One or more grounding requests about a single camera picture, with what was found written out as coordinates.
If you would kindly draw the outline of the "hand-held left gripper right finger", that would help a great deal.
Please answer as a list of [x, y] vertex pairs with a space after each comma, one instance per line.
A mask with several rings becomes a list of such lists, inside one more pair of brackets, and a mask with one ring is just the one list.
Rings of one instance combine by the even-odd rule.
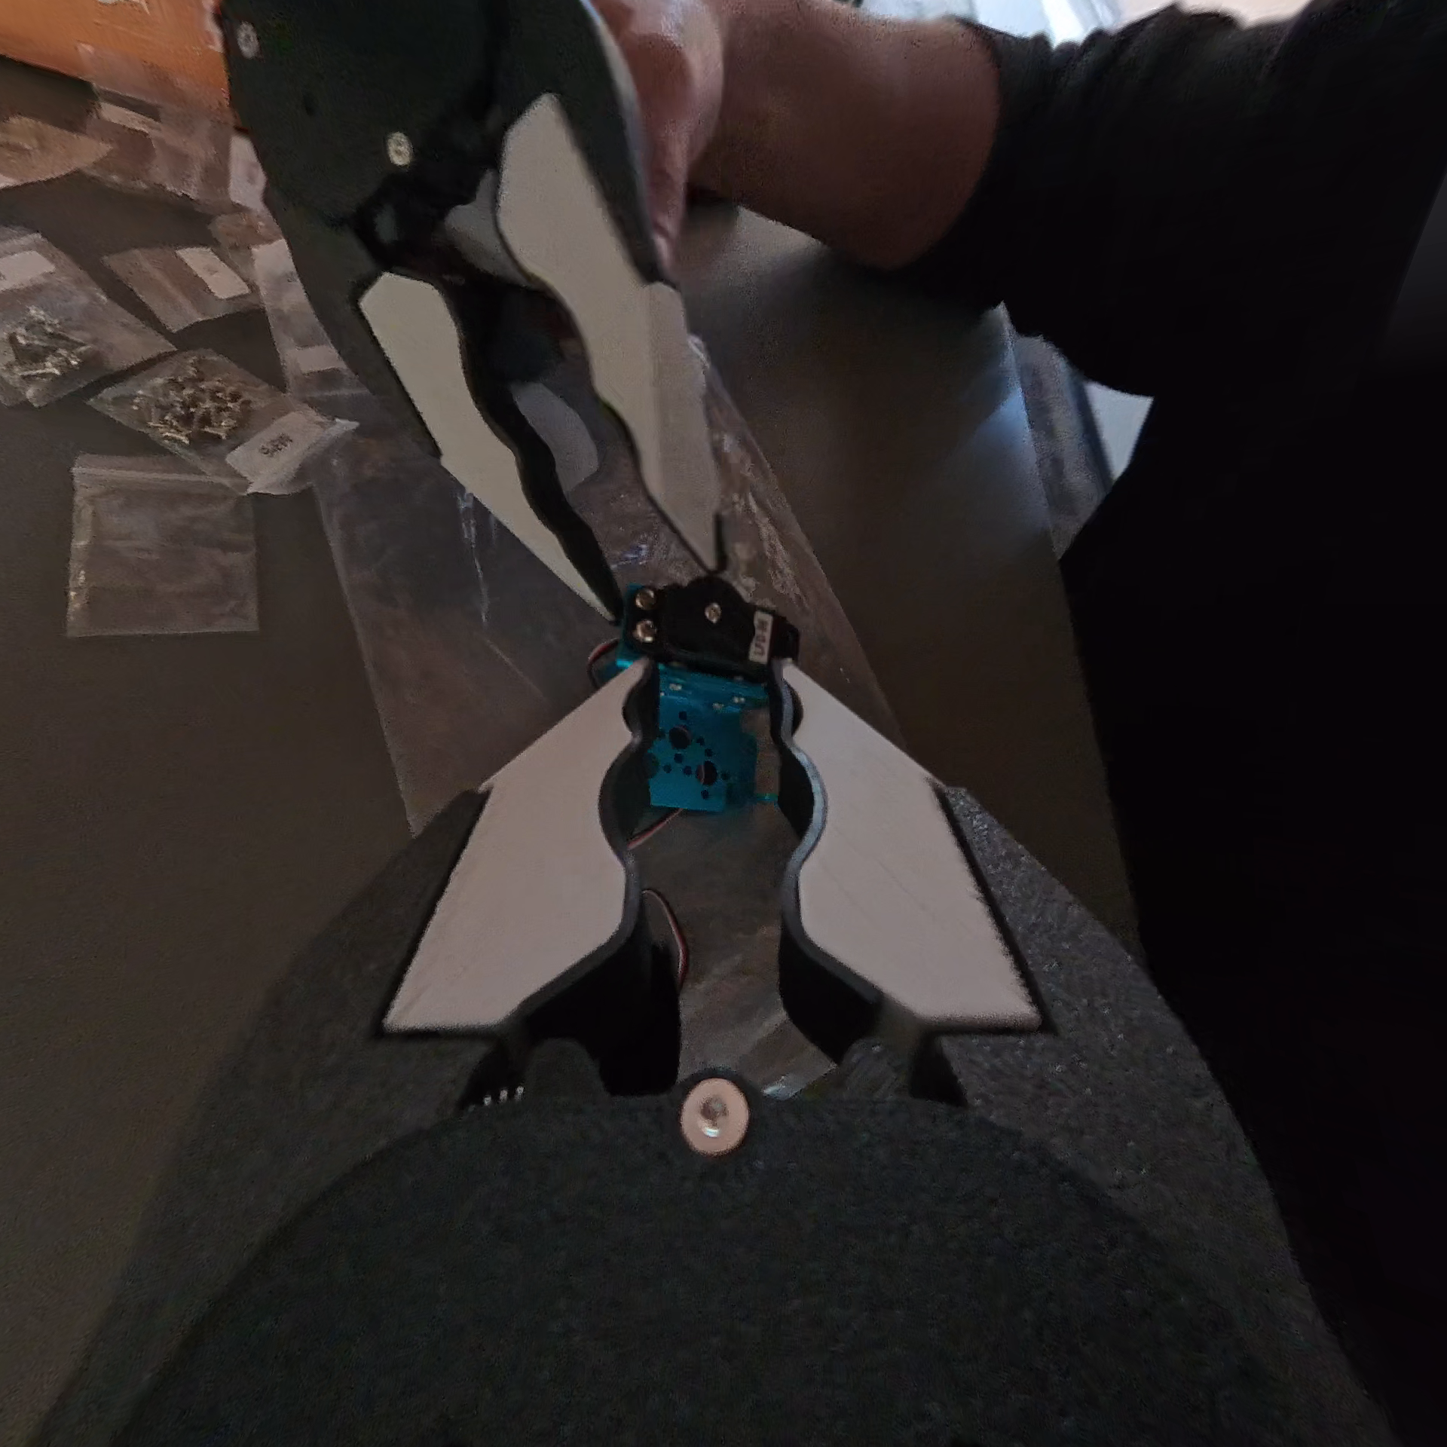
[[805, 1036], [1029, 1036], [1020, 955], [942, 786], [793, 662], [772, 681], [779, 989]]

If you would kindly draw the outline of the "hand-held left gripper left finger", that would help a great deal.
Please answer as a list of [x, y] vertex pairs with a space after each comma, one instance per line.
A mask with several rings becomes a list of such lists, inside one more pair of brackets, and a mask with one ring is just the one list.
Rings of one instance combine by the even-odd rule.
[[639, 924], [624, 774], [648, 729], [650, 679], [613, 679], [481, 788], [384, 1032], [513, 1036], [624, 950]]

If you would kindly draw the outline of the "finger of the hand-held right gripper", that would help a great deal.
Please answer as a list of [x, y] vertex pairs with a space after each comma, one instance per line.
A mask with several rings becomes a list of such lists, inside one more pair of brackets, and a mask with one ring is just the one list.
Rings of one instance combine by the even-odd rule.
[[567, 507], [550, 447], [519, 412], [500, 421], [489, 411], [443, 290], [384, 273], [358, 312], [445, 471], [579, 600], [617, 622], [619, 588]]
[[656, 512], [706, 572], [724, 569], [722, 486], [706, 376], [679, 292], [631, 257], [582, 145], [553, 95], [507, 131], [495, 218], [520, 273], [567, 312], [593, 390], [636, 454]]

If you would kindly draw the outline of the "grey desk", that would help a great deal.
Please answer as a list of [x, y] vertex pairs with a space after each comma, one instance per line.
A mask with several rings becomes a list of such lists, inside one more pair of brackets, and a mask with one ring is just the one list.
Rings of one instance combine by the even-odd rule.
[[[729, 207], [681, 271], [906, 748], [1134, 945], [1008, 326]], [[4, 411], [4, 1444], [215, 1063], [408, 838], [312, 498], [259, 507], [259, 634], [66, 638], [72, 461], [140, 450], [81, 400]]]

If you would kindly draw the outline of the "blue bracket with black servo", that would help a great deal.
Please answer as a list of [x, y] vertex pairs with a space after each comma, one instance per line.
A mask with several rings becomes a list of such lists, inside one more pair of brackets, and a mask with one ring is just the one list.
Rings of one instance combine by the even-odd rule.
[[627, 591], [617, 633], [593, 648], [586, 672], [600, 690], [639, 660], [656, 669], [656, 731], [644, 755], [655, 812], [720, 817], [779, 802], [762, 740], [775, 672], [799, 653], [801, 631], [718, 572]]

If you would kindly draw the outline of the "person's dark-clothed torso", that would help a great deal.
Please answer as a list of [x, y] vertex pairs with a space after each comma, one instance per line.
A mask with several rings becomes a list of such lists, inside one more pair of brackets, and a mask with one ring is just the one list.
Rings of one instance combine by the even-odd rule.
[[1151, 398], [1061, 564], [1151, 976], [1404, 1444], [1444, 1444], [1444, 371]]

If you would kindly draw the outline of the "large clear plastic bag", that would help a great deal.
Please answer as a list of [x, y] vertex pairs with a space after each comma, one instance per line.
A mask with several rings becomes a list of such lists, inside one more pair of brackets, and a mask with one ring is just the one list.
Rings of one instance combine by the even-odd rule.
[[[891, 705], [784, 490], [698, 338], [722, 474], [727, 578], [801, 631], [801, 667], [891, 740]], [[391, 426], [371, 397], [319, 464], [331, 543], [410, 831], [503, 769], [588, 698], [588, 657], [615, 629], [482, 504]], [[651, 929], [662, 900], [689, 948], [681, 1072], [739, 1070], [775, 1098], [830, 1060], [787, 1020], [777, 988], [780, 886], [796, 843], [774, 802], [682, 815], [638, 846]]]

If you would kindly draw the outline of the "orange cardboard box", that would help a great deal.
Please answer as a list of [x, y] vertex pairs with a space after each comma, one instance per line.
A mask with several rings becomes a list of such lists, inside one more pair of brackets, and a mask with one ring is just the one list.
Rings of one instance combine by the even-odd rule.
[[4, 2], [2, 52], [109, 95], [231, 118], [210, 2]]

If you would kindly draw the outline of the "person's right forearm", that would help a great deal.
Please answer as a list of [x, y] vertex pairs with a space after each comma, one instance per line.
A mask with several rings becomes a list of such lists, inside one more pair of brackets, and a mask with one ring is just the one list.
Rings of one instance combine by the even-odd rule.
[[1158, 402], [1249, 366], [1306, 397], [1370, 376], [1444, 180], [1444, 4], [975, 33], [1001, 118], [910, 281]]

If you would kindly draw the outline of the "scattered small screw bags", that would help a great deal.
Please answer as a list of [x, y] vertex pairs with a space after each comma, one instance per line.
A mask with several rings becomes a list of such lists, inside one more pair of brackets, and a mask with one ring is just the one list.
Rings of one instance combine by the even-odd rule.
[[238, 636], [260, 628], [253, 500], [305, 490], [352, 429], [300, 398], [341, 366], [300, 297], [246, 138], [207, 116], [105, 94], [78, 131], [4, 119], [4, 192], [78, 176], [207, 219], [198, 243], [112, 250], [112, 299], [59, 243], [4, 226], [4, 405], [88, 407], [150, 443], [71, 467], [71, 640]]

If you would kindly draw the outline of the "person's right hand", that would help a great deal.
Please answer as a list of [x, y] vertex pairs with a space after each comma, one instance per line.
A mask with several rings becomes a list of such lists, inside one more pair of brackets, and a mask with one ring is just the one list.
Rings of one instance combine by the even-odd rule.
[[899, 269], [984, 178], [1001, 119], [985, 32], [817, 2], [601, 2], [634, 82], [658, 256], [693, 192]]

